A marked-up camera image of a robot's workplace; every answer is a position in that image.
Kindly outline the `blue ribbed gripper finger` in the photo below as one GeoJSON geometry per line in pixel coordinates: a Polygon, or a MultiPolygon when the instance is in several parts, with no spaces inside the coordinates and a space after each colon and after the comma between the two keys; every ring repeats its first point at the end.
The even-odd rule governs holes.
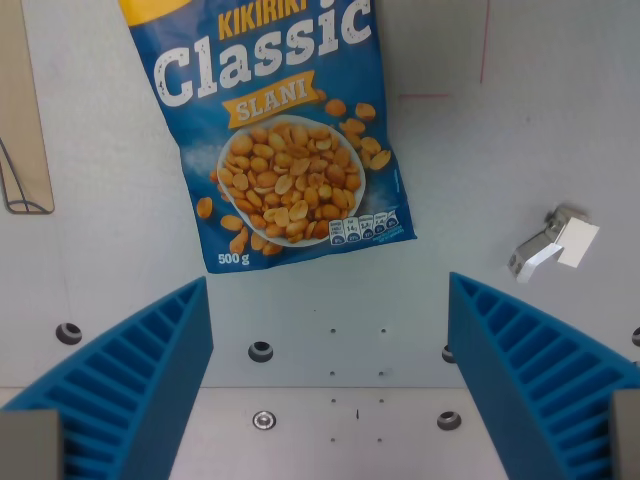
{"type": "Polygon", "coordinates": [[[610,479],[615,391],[638,367],[572,326],[449,276],[448,347],[510,479],[610,479]]]}
{"type": "Polygon", "coordinates": [[[66,479],[167,479],[213,350],[200,277],[96,337],[2,408],[59,414],[66,479]]]}

